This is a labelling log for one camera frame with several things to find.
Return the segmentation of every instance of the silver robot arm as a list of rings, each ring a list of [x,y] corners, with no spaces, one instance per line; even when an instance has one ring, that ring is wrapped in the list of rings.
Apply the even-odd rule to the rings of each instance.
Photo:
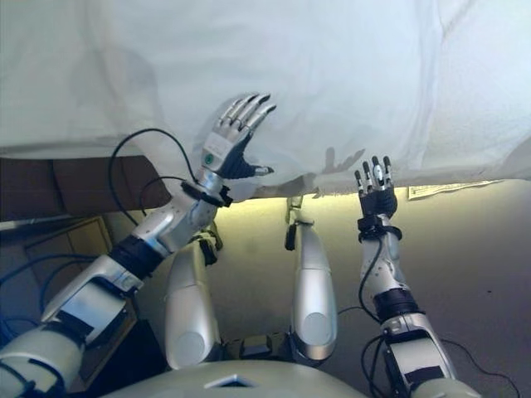
[[[355,172],[363,218],[358,220],[363,246],[362,288],[367,289],[376,308],[386,349],[384,357],[394,396],[479,396],[456,380],[455,369],[441,341],[412,296],[400,268],[399,229],[390,219],[397,199],[388,157],[373,157],[373,167],[363,163],[364,179]]]
[[[0,351],[0,396],[21,396],[28,391],[59,395],[73,382],[87,344],[97,344],[124,310],[125,297],[143,286],[142,280],[192,236],[212,223],[217,208],[230,205],[224,179],[273,172],[249,165],[246,145],[264,118],[275,109],[269,95],[247,95],[233,102],[218,119],[202,150],[202,166],[193,182],[183,182],[166,205],[152,212],[132,234],[70,282],[42,314],[43,324],[10,342]],[[182,256],[197,258],[194,250]],[[183,274],[177,267],[170,286],[172,298],[181,297],[187,282],[201,287],[203,275]],[[192,306],[205,310],[207,323],[191,323],[207,342],[219,339],[204,289],[189,296]]]

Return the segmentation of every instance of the black cable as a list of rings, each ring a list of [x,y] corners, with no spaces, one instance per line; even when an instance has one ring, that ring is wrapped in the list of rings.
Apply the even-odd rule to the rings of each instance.
[[[153,180],[149,181],[146,185],[144,185],[142,187],[142,190],[140,191],[140,194],[139,194],[139,206],[140,206],[140,210],[142,211],[142,214],[144,214],[145,216],[147,215],[146,214],[146,209],[144,208],[144,203],[143,203],[145,190],[148,189],[151,185],[153,185],[157,181],[162,181],[162,180],[186,181],[184,178],[181,178],[181,177],[161,176],[161,177],[154,178]]]
[[[94,256],[93,255],[68,255],[68,254],[61,254],[61,255],[43,255],[42,257],[38,257],[36,259],[33,259],[31,261],[28,261],[27,263],[25,263],[24,265],[21,265],[20,267],[18,267],[17,269],[14,269],[13,271],[11,272],[8,272],[7,274],[5,274],[2,278],[0,278],[0,286],[2,286],[3,284],[5,284],[8,280],[10,280],[11,278],[17,276],[18,274],[20,274],[22,271],[30,268],[32,265],[36,264],[36,263],[40,263],[42,261],[46,261],[46,260],[53,260],[53,259],[81,259],[81,260],[93,260],[94,259]]]
[[[463,352],[465,352],[466,356],[470,359],[470,361],[472,362],[472,364],[476,367],[476,369],[478,371],[480,371],[481,373],[483,373],[484,375],[487,375],[487,376],[496,376],[496,377],[501,377],[503,379],[505,379],[510,385],[511,387],[513,388],[514,392],[516,393],[516,396],[518,398],[520,398],[520,390],[518,389],[518,387],[516,386],[516,384],[514,383],[514,381],[507,375],[505,375],[504,373],[499,373],[499,372],[496,372],[496,371],[486,371],[475,359],[474,357],[472,356],[472,354],[470,353],[470,351],[468,351],[468,349],[463,346],[462,344],[458,343],[458,342],[454,342],[452,340],[449,340],[447,338],[442,338],[441,339],[442,342],[445,342],[446,344],[451,344],[453,346],[456,346],[458,348],[460,348]]]
[[[9,326],[10,322],[13,321],[19,321],[19,322],[28,322],[33,327],[39,326],[38,322],[35,319],[31,319],[28,317],[0,317],[0,322],[3,323],[3,326],[7,329],[7,331],[11,334],[11,337],[7,337],[7,340],[12,340],[16,336],[18,336],[20,333],[16,333],[13,329],[11,329],[11,326]]]
[[[39,309],[41,310],[41,313],[44,313],[44,298],[46,296],[46,291],[48,290],[48,286],[50,286],[51,281],[56,277],[57,274],[59,274],[64,268],[69,267],[70,265],[74,264],[83,264],[83,263],[92,263],[97,257],[93,257],[92,260],[72,260],[68,261],[67,263],[64,263],[63,265],[60,265],[56,269],[54,269],[46,278],[44,283],[41,287],[41,292],[39,294]]]
[[[136,220],[125,210],[125,207],[124,205],[122,205],[122,202],[119,201],[119,198],[118,198],[118,195],[116,193],[116,190],[114,189],[114,181],[113,181],[113,173],[112,173],[112,170],[113,170],[113,165],[114,165],[114,161],[116,159],[116,156],[118,155],[118,151],[131,139],[133,139],[134,137],[137,137],[139,136],[140,134],[144,134],[144,133],[148,133],[148,132],[156,132],[156,133],[161,133],[167,137],[169,137],[170,139],[172,139],[172,141],[174,141],[178,146],[179,146],[179,149],[181,150],[181,153],[183,154],[183,157],[184,157],[184,161],[186,162],[186,165],[187,165],[187,168],[188,168],[188,172],[190,173],[190,177],[192,178],[192,180],[197,183],[197,179],[195,178],[195,176],[193,175],[193,170],[192,170],[192,166],[190,165],[190,161],[188,159],[188,155],[186,154],[186,151],[184,150],[183,146],[181,145],[181,143],[178,141],[178,139],[176,139],[174,136],[172,136],[172,134],[168,133],[167,131],[164,131],[162,129],[156,129],[156,128],[150,128],[150,129],[142,129],[142,130],[139,130],[139,131],[136,131],[130,135],[128,135],[127,137],[125,137],[124,139],[122,139],[119,144],[116,146],[116,148],[114,149],[112,155],[110,155],[110,159],[109,159],[109,164],[108,164],[108,167],[107,167],[107,181],[109,183],[109,189],[110,189],[110,194],[111,196],[113,197],[113,200],[114,200],[114,203],[116,204],[116,206],[119,208],[119,210],[133,223],[135,224],[136,226],[139,224],[138,222],[136,222]]]
[[[338,311],[338,315],[341,315],[343,313],[346,313],[352,309],[363,309],[362,307],[360,307],[359,305],[353,305],[352,307],[347,307],[347,308],[343,308],[342,310]]]
[[[368,266],[368,269],[367,269],[367,272],[365,273],[365,275],[363,276],[362,278],[362,281],[361,283],[359,284],[359,289],[358,289],[358,300],[359,300],[359,305],[362,306],[363,308],[363,311],[365,311],[365,313],[371,317],[374,321],[378,322],[378,324],[380,323],[380,320],[378,319],[378,317],[376,315],[374,315],[368,308],[367,306],[365,305],[365,302],[363,301],[363,288],[365,287],[365,283],[367,282],[367,278],[368,276],[371,274],[371,272],[373,271],[373,268],[374,268],[374,265],[376,264],[376,262],[378,261],[378,257],[380,256],[380,253],[382,253],[382,247],[383,247],[383,243],[382,243],[382,239],[378,238],[378,249],[376,250],[376,254],[374,255],[374,258],[373,260],[371,261],[371,264]]]
[[[373,338],[371,338],[368,342],[365,343],[365,346],[363,346],[362,355],[361,355],[361,364],[362,364],[362,372],[365,376],[365,379],[367,380],[369,384],[369,388],[371,390],[371,394],[375,396],[374,391],[376,391],[381,397],[385,398],[385,394],[383,394],[382,390],[374,384],[374,381],[371,379],[371,376],[369,375],[369,372],[367,371],[367,368],[365,367],[365,355],[367,354],[367,350],[378,340],[381,340],[382,336],[377,335]]]
[[[374,376],[376,374],[376,364],[378,363],[378,354],[380,353],[380,348],[382,348],[383,344],[383,337],[380,337],[380,340],[378,341],[378,344],[376,345],[376,348],[374,349],[374,355],[373,355],[373,363],[371,364],[371,372],[369,373],[369,388],[371,390],[371,394],[375,396],[374,394]]]

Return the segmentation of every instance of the grey floor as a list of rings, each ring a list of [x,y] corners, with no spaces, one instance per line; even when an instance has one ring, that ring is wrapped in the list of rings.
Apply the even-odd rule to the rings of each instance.
[[[507,181],[482,188],[408,201],[398,191],[393,222],[402,228],[402,268],[418,303],[442,337],[466,345],[487,370],[513,378],[531,396],[531,182]],[[339,308],[357,304],[360,245],[356,196],[307,198],[333,271]],[[218,213],[225,242],[208,269],[212,299],[226,340],[285,331],[290,323],[295,254],[284,250],[285,200],[255,200]],[[130,231],[109,218],[115,238]],[[171,260],[139,292],[142,314],[163,344],[163,296]],[[339,319],[336,350],[321,366],[364,393],[359,355],[378,333],[359,311]],[[481,375],[460,350],[449,347],[462,381],[487,397],[516,396],[503,379]],[[379,369],[377,381],[384,382]]]

